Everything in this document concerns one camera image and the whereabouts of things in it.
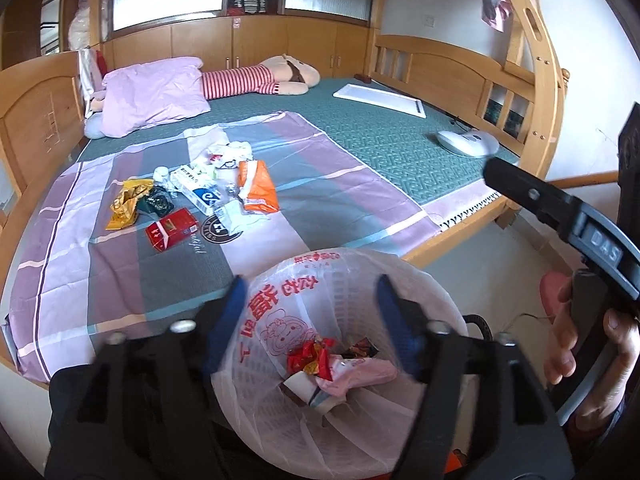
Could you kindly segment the person's right hand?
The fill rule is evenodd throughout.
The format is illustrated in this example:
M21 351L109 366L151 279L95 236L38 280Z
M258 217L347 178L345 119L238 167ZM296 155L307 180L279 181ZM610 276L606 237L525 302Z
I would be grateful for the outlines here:
M544 376L551 385L557 385L576 370L572 350L578 343L578 333L570 316L572 293L569 278L559 291L561 310L553 322L544 360ZM605 313L603 329L615 344L616 356L600 382L574 411L574 425L579 432L593 434L612 422L623 403L627 382L639 357L639 326L633 318L610 309Z

